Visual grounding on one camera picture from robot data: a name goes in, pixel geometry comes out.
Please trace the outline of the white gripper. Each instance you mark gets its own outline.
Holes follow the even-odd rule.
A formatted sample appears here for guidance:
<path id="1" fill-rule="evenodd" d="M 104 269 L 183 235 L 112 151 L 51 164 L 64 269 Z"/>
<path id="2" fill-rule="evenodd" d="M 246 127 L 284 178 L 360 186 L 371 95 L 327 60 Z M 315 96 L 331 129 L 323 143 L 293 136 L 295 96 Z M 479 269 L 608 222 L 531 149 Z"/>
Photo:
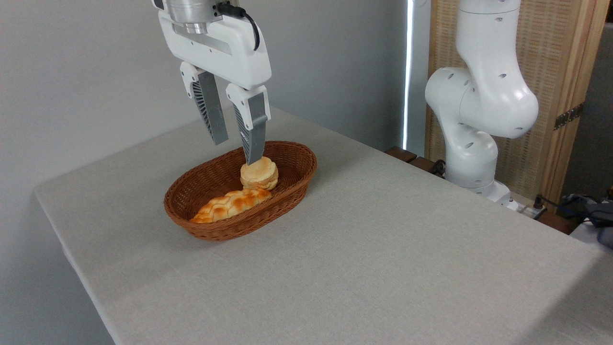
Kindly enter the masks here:
<path id="1" fill-rule="evenodd" d="M 214 144 L 228 140 L 215 79 L 219 76 L 234 83 L 227 86 L 226 93 L 236 113 L 247 164 L 260 160 L 265 147 L 266 122 L 271 118 L 269 97 L 263 84 L 272 72 L 263 38 L 258 50 L 254 50 L 254 31 L 249 21 L 223 16 L 208 23 L 205 34 L 189 34 L 171 21 L 168 13 L 158 13 L 167 46 L 183 61 L 180 71 L 186 92 L 195 101 Z"/>

